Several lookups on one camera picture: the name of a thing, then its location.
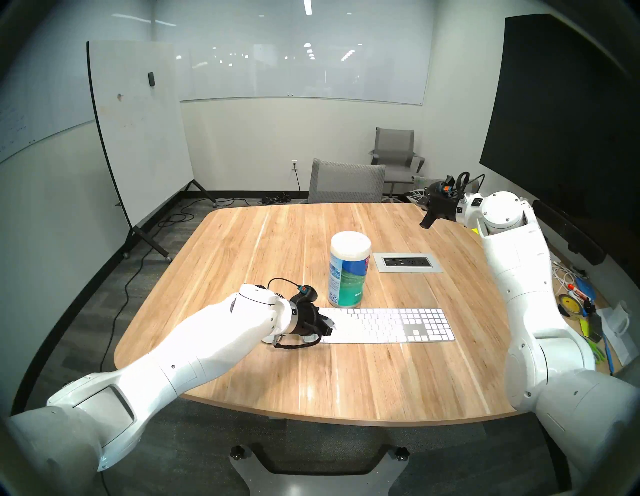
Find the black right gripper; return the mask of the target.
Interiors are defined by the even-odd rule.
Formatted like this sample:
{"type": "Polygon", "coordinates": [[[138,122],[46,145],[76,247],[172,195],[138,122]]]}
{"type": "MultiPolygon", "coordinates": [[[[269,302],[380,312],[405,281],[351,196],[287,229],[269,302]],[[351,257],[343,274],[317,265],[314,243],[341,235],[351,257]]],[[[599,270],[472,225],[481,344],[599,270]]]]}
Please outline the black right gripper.
{"type": "Polygon", "coordinates": [[[419,224],[423,229],[430,229],[439,219],[457,222],[459,196],[455,180],[440,180],[430,184],[425,191],[408,192],[411,203],[427,206],[427,213],[419,224]]]}

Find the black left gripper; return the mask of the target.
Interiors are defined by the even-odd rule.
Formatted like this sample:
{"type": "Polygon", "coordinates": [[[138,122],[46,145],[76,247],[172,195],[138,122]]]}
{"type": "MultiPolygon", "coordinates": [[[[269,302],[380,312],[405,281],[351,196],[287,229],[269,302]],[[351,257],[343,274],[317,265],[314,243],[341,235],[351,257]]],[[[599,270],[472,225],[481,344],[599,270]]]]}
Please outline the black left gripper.
{"type": "Polygon", "coordinates": [[[332,319],[320,314],[319,307],[314,305],[318,293],[311,285],[297,286],[298,293],[290,299],[293,325],[290,334],[301,337],[315,335],[320,341],[323,337],[331,336],[334,328],[332,319]]]}

